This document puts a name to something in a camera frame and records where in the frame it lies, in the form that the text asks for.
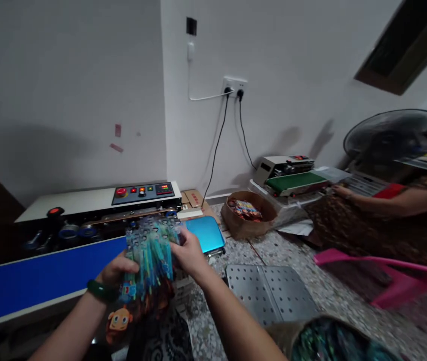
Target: perforated metal plate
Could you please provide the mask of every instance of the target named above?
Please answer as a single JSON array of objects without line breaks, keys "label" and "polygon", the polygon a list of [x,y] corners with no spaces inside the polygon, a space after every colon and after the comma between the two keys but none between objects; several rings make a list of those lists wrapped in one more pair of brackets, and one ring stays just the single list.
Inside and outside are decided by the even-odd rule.
[{"label": "perforated metal plate", "polygon": [[228,286],[263,326],[309,319],[317,306],[290,267],[228,265]]}]

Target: control panel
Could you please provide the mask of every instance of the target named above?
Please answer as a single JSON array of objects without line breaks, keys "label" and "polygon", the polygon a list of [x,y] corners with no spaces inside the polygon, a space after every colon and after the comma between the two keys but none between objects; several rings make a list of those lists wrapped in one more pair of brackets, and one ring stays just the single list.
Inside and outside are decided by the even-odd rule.
[{"label": "control panel", "polygon": [[147,184],[141,186],[117,187],[114,190],[112,206],[123,203],[150,201],[173,196],[173,187],[170,182]]}]

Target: red button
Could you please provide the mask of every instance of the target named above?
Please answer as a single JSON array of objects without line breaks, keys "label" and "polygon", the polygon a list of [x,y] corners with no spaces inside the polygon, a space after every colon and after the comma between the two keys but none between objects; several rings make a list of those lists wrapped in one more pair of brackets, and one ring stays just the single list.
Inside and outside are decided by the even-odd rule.
[{"label": "red button", "polygon": [[116,195],[117,196],[125,196],[126,195],[126,188],[118,188],[117,190],[116,190]]}]

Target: band sealer machine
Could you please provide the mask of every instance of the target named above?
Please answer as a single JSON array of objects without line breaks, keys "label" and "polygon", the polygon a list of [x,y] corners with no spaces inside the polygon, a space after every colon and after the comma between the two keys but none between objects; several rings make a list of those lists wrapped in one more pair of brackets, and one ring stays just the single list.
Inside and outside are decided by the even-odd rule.
[{"label": "band sealer machine", "polygon": [[264,157],[253,181],[274,197],[296,196],[330,184],[314,161],[303,155]]},{"label": "band sealer machine", "polygon": [[[87,281],[125,249],[126,227],[151,214],[181,219],[181,198],[176,182],[163,182],[36,199],[16,220],[24,239],[19,256],[0,264],[0,332],[68,311]],[[205,254],[225,252],[213,217],[184,223]]]}]

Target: hand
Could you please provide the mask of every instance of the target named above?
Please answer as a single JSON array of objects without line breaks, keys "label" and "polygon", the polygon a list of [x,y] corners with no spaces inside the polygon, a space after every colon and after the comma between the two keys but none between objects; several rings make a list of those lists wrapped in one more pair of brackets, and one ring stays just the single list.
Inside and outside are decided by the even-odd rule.
[{"label": "hand", "polygon": [[183,227],[181,234],[185,242],[183,246],[170,242],[172,253],[177,257],[182,269],[198,283],[199,278],[211,270],[211,267],[203,255],[198,237]]},{"label": "hand", "polygon": [[345,188],[343,186],[334,185],[332,186],[332,189],[334,190],[335,193],[337,193],[343,198],[350,198],[355,194],[352,190]]},{"label": "hand", "polygon": [[110,263],[106,265],[101,273],[96,277],[96,281],[103,285],[117,287],[123,279],[123,274],[138,273],[138,263],[125,257],[126,250],[116,256]]}]

